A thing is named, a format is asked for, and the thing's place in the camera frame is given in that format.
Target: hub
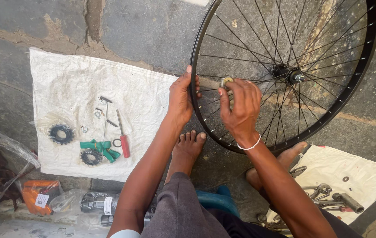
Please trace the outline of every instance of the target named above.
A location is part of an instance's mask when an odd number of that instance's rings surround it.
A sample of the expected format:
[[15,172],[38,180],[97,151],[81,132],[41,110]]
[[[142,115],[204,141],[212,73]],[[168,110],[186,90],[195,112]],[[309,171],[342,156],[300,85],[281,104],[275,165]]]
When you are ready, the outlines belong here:
[[278,64],[273,69],[272,73],[274,77],[281,78],[282,81],[286,79],[285,81],[289,84],[296,84],[305,80],[305,77],[299,68],[290,69],[285,64]]

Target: bicycle wheel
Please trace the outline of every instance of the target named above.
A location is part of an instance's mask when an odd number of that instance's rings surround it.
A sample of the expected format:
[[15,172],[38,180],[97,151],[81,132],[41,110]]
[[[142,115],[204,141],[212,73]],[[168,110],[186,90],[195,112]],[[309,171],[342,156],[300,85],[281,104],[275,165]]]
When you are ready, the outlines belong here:
[[[253,81],[262,90],[256,129],[280,153],[345,106],[375,47],[376,0],[214,0],[191,54],[195,114],[217,143],[244,153],[220,119],[217,88],[226,75]],[[200,91],[195,75],[207,82]]]

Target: rubber band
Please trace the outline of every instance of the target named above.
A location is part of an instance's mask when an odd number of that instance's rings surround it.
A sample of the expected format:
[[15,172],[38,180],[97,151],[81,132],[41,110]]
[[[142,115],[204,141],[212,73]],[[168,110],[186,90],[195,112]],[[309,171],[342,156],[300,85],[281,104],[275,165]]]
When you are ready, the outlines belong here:
[[252,146],[252,147],[250,147],[250,148],[248,148],[248,149],[244,149],[244,148],[242,148],[238,143],[238,148],[240,148],[240,149],[243,149],[243,150],[249,150],[249,149],[253,149],[254,147],[256,147],[256,145],[260,142],[260,139],[261,139],[261,137],[262,137],[262,135],[260,135],[259,134],[259,139],[257,140],[257,142]]

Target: red handle screwdriver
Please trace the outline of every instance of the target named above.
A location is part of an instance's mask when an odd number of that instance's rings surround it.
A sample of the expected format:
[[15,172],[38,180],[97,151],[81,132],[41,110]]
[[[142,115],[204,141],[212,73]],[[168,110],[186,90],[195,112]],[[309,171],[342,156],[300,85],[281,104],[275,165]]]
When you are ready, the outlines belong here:
[[119,122],[120,134],[121,134],[120,142],[122,143],[123,157],[128,158],[131,155],[129,153],[129,144],[126,139],[126,135],[123,134],[122,123],[120,123],[119,110],[116,109],[116,113],[117,113],[117,121]]

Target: white tarp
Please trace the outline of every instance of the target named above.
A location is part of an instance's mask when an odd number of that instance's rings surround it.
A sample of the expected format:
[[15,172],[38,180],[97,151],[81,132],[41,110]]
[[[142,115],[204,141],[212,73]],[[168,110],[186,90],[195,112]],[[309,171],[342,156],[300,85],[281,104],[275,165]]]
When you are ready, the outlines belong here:
[[[169,102],[169,86],[177,78],[147,69],[87,56],[60,55],[30,48],[34,99],[34,122],[38,136],[41,172],[126,181],[144,155],[163,120]],[[81,141],[102,141],[105,118],[94,115],[95,108],[106,113],[100,96],[112,101],[107,118],[118,124],[119,109],[123,132],[131,156],[122,155],[114,163],[85,165],[80,160]],[[66,123],[74,129],[74,140],[57,145],[48,137],[49,128]],[[88,127],[82,133],[80,127]],[[106,139],[120,137],[119,128],[106,124]]]
[[[334,193],[347,193],[365,209],[376,201],[376,162],[331,147],[312,145],[293,169],[303,165],[307,170],[295,180],[301,187],[328,184],[333,192],[324,199],[333,200]],[[349,177],[346,182],[342,180],[345,176]],[[347,225],[360,215],[355,212],[330,213],[340,216]],[[268,222],[274,221],[275,215],[269,209]]]

